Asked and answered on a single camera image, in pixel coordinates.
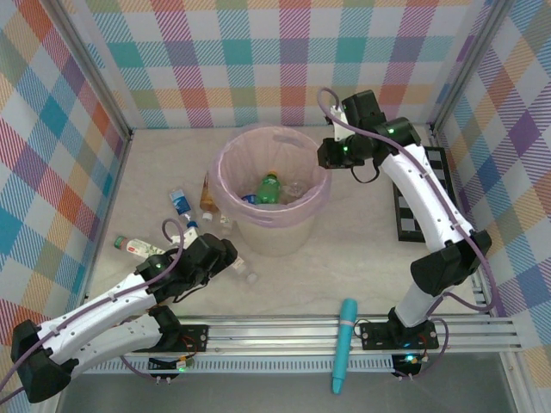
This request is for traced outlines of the clear bottle flower bird label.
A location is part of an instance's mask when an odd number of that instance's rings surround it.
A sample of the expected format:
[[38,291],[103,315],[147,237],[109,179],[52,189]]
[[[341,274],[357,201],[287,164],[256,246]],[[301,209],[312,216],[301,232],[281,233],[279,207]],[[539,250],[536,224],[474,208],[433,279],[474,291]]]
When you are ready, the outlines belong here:
[[162,255],[165,250],[137,238],[118,236],[114,240],[114,247],[118,250],[146,259],[154,255]]

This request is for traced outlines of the amber orange small bottle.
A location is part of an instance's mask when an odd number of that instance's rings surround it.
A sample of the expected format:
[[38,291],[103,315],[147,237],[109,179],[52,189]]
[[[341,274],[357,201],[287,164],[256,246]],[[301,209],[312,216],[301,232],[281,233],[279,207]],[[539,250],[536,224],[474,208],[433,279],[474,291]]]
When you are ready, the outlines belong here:
[[219,211],[218,207],[214,203],[214,199],[209,190],[209,176],[205,175],[200,198],[200,209],[202,211],[202,219],[212,222],[214,215]]

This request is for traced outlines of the green plastic soda bottle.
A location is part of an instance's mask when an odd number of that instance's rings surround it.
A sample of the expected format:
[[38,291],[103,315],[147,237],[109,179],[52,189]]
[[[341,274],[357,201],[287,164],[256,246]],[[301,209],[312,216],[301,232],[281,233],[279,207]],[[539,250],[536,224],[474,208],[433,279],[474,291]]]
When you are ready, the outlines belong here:
[[279,203],[282,183],[278,174],[270,171],[257,187],[256,200],[258,205],[275,205]]

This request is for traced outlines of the beige plastic bin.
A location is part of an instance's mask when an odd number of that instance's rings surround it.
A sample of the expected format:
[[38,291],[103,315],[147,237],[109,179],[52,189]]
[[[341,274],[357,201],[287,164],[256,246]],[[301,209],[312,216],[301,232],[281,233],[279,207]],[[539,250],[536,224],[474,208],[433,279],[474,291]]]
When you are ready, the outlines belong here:
[[[256,204],[255,206],[275,207],[277,204]],[[284,228],[267,228],[248,222],[238,222],[234,219],[232,221],[237,225],[245,243],[258,254],[263,256],[287,256],[299,250],[311,236],[313,225],[319,213],[298,225]]]

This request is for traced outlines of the pink translucent bin liner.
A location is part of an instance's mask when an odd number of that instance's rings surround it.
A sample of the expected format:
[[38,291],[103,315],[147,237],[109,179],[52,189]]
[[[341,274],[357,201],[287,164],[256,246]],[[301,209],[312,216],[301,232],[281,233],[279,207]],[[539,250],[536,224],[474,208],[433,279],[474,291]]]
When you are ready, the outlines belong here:
[[[318,145],[293,128],[250,125],[238,130],[218,152],[208,171],[209,190],[231,219],[267,228],[298,225],[317,215],[330,199],[331,172],[318,164]],[[275,172],[283,184],[303,182],[307,191],[287,205],[261,207],[242,199]]]

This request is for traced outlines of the clear bottle beige label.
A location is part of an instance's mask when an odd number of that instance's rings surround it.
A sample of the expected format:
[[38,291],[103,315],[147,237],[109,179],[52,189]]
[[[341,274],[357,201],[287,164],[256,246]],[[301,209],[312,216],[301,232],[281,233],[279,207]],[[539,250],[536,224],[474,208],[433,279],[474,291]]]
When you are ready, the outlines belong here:
[[251,269],[247,262],[238,256],[232,264],[232,269],[237,275],[239,275],[245,282],[251,284],[257,281],[257,274]]

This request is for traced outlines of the clear bottle blue cap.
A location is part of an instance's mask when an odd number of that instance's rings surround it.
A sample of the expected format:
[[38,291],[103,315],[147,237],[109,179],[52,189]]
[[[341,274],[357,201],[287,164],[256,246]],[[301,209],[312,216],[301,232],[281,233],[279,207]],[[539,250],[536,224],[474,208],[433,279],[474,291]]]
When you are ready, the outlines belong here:
[[169,193],[169,198],[178,219],[188,228],[197,228],[198,224],[195,219],[194,210],[183,190],[181,188],[173,188]]

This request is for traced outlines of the black white checkerboard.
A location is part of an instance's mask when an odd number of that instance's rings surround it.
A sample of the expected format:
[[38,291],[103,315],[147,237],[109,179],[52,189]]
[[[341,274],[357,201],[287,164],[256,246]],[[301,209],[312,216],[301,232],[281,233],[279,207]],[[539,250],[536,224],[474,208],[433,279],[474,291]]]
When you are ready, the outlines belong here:
[[[455,205],[455,191],[453,189],[449,163],[445,150],[442,147],[425,146],[425,152],[437,180],[443,186],[444,191]],[[421,231],[420,225],[416,220],[412,209],[409,207],[406,198],[395,184],[393,184],[393,198],[398,240],[400,242],[423,243],[424,235]]]

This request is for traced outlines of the small black controller board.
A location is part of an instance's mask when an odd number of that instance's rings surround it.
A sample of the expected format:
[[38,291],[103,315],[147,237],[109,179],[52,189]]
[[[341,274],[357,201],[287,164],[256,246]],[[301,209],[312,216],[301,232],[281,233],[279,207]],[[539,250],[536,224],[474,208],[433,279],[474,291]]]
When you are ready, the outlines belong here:
[[185,373],[190,366],[193,365],[193,360],[187,357],[180,357],[175,360],[166,360],[159,358],[148,359],[149,370],[166,370],[173,373]]
[[398,379],[412,379],[421,371],[422,364],[417,354],[393,354],[392,375]]

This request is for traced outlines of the teal pen-shaped tool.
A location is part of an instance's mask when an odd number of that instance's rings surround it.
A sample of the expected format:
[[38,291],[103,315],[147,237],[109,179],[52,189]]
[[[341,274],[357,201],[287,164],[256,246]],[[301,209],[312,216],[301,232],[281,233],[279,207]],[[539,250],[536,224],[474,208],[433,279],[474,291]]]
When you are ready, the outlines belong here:
[[344,386],[349,365],[350,345],[354,335],[357,316],[357,302],[345,299],[341,305],[337,331],[337,346],[331,374],[331,390],[339,395]]

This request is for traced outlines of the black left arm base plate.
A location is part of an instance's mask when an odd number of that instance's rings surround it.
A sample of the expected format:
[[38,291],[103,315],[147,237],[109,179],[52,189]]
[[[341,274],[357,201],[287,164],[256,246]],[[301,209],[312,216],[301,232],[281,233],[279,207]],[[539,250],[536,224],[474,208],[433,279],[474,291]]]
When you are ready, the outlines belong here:
[[178,331],[163,334],[158,344],[137,353],[205,353],[209,327],[206,324],[184,324]]

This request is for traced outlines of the aluminium mounting rail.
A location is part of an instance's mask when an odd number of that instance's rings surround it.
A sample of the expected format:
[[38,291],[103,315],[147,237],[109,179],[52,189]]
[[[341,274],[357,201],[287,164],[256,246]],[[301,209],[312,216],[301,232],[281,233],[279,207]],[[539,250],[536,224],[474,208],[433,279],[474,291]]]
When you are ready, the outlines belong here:
[[[449,353],[518,352],[520,336],[509,318],[443,315]],[[329,355],[336,346],[338,317],[181,317],[181,324],[209,327],[208,355]]]

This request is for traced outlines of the aluminium frame post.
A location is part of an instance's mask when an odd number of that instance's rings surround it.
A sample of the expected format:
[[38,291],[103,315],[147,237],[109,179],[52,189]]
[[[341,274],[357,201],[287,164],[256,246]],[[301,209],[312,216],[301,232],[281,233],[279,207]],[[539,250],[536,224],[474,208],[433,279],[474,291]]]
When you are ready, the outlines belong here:
[[52,14],[58,19],[58,28],[62,32],[65,41],[75,55],[75,60],[83,70],[84,76],[91,82],[91,86],[97,93],[99,100],[104,104],[106,112],[111,116],[117,130],[126,140],[132,139],[132,128],[126,121],[122,110],[112,95],[110,88],[94,62],[88,47],[81,39],[76,26],[73,24],[69,13],[65,10],[62,0],[48,0],[51,4]]
[[473,0],[461,21],[423,118],[433,135],[442,129],[516,0]]

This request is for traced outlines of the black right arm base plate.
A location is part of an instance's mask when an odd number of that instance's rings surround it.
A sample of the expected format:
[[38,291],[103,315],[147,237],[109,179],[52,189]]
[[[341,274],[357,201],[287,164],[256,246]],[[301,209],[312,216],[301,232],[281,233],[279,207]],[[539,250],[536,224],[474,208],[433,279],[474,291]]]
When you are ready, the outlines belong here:
[[404,328],[391,321],[361,323],[363,350],[425,350],[437,349],[439,341],[435,325],[430,321]]

